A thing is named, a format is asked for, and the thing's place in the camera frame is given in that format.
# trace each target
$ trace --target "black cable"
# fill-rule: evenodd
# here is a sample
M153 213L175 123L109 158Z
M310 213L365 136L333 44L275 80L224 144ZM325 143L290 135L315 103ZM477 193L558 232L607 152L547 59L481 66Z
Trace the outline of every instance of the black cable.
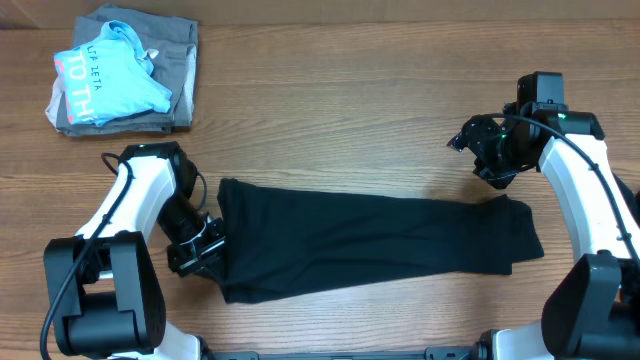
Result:
M60 290L58 290L56 297L51 302L51 307L47 312L47 316L45 317L44 324L42 324L42 332L40 333L40 355L44 360L51 360L51 357L49 357L49 352L47 350L47 337L49 336L49 328L51 327L51 323L53 322L53 317L56 311L58 310L58 307L60 306L62 297L64 296L64 293L69 288L69 284L71 284L71 280L73 279L73 276L76 275L76 271L78 271L78 268L84 262L85 257L89 254L89 250L92 249L95 240L98 238L102 230L104 230L104 228L109 224L111 217L116 212L116 209L124 199L125 195L127 194L127 191L129 191L129 187L131 186L131 182L133 181L133 170L131 169L131 165L129 165L129 163L127 163L126 161L121 161L118 155L110 154L110 153L102 154L102 160L105 162L105 164L107 164L109 169L116 174L117 172L115 171L115 169L106 160L107 157L118 160L118 162L120 162L127 168L127 180L124 183L124 187L122 188L122 191L120 192L116 200L113 202L113 205L111 205L111 207L109 208L109 211L107 211L107 213L102 216L102 222L100 222L96 230L93 232L93 234L91 234L91 237L85 242L84 246L82 247L82 250L78 254L78 257L73 262L73 265L71 265L71 268L67 273L67 276L62 282L62 286L60 287Z
M207 182L204 180L204 175L200 173L200 171L196 171L196 176L199 176L202 179L202 186L204 187L204 192L202 194L202 200L200 201L200 206L198 206L198 211L204 208L204 204L207 202Z
M636 265L636 269L640 270L640 258L638 258L638 253L636 252L636 249L633 247L633 243L631 243L631 234L627 232L627 228L624 225L624 221L622 220L622 214L620 213L620 208L616 203L616 199L613 196L613 191L611 191L611 187L609 186L609 183L607 182L604 175L602 174L602 171L600 170L600 166L596 164L593 160L591 160L589 155L587 155L584 151L582 151L582 149L580 149L578 145L576 145L573 141L569 140L566 136L562 135L559 131L545 124L542 124L534 119L530 119L522 116L516 116L516 115L506 115L506 114L487 114L487 116L490 116L492 118L503 118L507 120L513 119L513 120L522 121L522 122L526 122L531 125L537 126L538 128L545 130L551 135L564 141L570 148L572 148L576 153L578 153L578 155L580 155L582 159L584 159L587 165L589 165L589 168L593 170L593 172L596 174L596 176L598 177L598 180L600 180L600 184L602 185L602 188L605 194L607 195L607 199L609 200L609 205L611 205L613 216L615 217L616 223L618 224L618 229L620 230L620 240L622 240L625 246L627 247L627 251L629 251L629 255L631 255L631 259Z

